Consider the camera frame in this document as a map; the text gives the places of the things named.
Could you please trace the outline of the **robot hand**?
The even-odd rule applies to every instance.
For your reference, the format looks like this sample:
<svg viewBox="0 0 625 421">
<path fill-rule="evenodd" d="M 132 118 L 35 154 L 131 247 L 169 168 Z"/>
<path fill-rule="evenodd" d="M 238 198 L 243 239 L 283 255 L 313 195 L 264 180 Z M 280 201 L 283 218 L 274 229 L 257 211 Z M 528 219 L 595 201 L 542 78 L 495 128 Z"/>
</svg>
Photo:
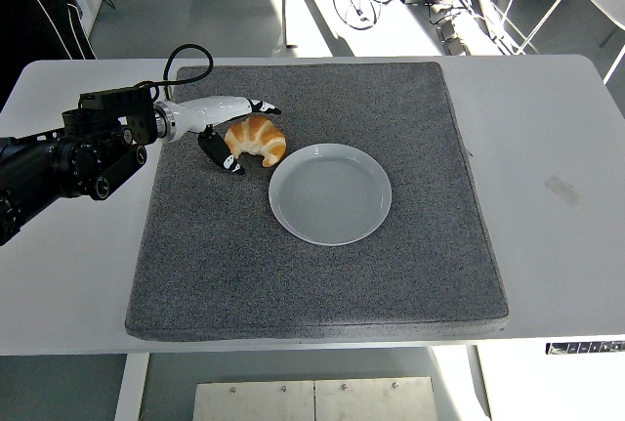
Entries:
<svg viewBox="0 0 625 421">
<path fill-rule="evenodd" d="M 186 133 L 198 136 L 198 144 L 218 167 L 239 175 L 242 153 L 261 156 L 265 167 L 277 164 L 286 151 L 286 137 L 269 116 L 280 110 L 264 101 L 234 96 L 211 96 L 180 104 L 155 105 L 157 132 L 164 143 Z"/>
</svg>

